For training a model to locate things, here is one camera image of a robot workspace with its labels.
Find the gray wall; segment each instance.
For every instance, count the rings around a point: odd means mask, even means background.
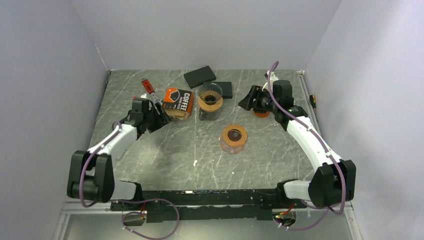
[[[306,68],[366,240],[424,239],[424,5],[343,0]]]
[[[50,239],[107,71],[68,0],[2,0],[0,33],[0,239]]]
[[[72,0],[108,69],[305,69],[341,0]]]

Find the metal frame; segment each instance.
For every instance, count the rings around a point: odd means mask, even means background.
[[[303,74],[298,74],[298,80],[300,82],[302,91],[306,97],[309,96],[308,90],[306,88],[305,79]],[[318,131],[319,134],[321,134],[321,131],[318,127],[318,121],[315,116],[315,113],[312,109],[311,104],[309,101],[307,101],[307,112],[312,119],[312,124],[315,127],[315,129]],[[113,215],[123,215],[130,211],[112,211],[110,209],[112,202],[108,203],[97,203],[94,206],[90,208],[84,208],[79,199],[73,199],[66,197],[65,202],[63,204],[62,211],[60,213],[59,219],[57,221],[56,229],[53,235],[54,240],[63,240],[67,231],[68,223],[71,218],[71,215],[101,215],[101,214],[113,214]],[[195,205],[179,205],[179,207],[197,207]],[[272,213],[278,213],[283,212],[287,210],[286,208],[273,208],[271,211]],[[310,208],[296,208],[296,211],[322,211],[322,210],[315,210]],[[358,226],[358,222],[354,213],[354,209],[352,206],[352,203],[349,201],[346,203],[344,208],[344,214],[346,217],[346,221],[350,230],[350,234],[352,239],[354,240],[362,240],[362,235]]]

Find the wall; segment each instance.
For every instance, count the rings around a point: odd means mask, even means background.
[[[364,239],[424,239],[424,5],[343,0],[306,68]]]
[[[108,69],[305,69],[341,0],[72,0]]]
[[[0,239],[50,239],[107,71],[68,0],[2,0],[0,19]]]

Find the table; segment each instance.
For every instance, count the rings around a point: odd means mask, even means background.
[[[190,90],[184,80],[189,70],[112,71],[96,119],[90,146],[105,138],[111,124],[127,115],[133,96],[145,93],[148,78],[163,98],[168,87]],[[288,179],[310,180],[313,168],[298,143],[274,120],[256,117],[238,107],[252,85],[265,83],[266,70],[215,70],[216,81],[232,82],[233,98],[224,99],[215,121],[200,121],[198,89],[193,88],[191,116],[173,121],[156,132],[146,132],[114,163],[116,179],[138,182],[144,190],[216,190],[275,188]],[[293,86],[294,104],[309,110],[294,70],[278,70],[279,79]],[[223,129],[243,126],[248,134],[242,152],[228,154],[219,146]]]

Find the gray marble surface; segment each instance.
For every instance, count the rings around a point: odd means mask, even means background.
[[[111,132],[111,124],[127,115],[133,96],[145,93],[148,78],[163,98],[167,87],[190,90],[183,74],[189,70],[119,70],[111,73],[97,116],[90,146]],[[237,103],[252,85],[265,83],[266,70],[215,70],[216,81],[232,82],[233,98],[224,99],[215,121],[200,121],[197,91],[192,114],[162,129],[146,132],[114,163],[117,179],[138,182],[144,190],[206,190],[275,188],[287,179],[310,180],[313,168],[297,142],[277,124],[274,116],[258,118]],[[294,103],[307,109],[307,98],[292,70],[279,70],[279,79],[293,86]],[[242,152],[228,154],[218,139],[231,124],[248,134]]]

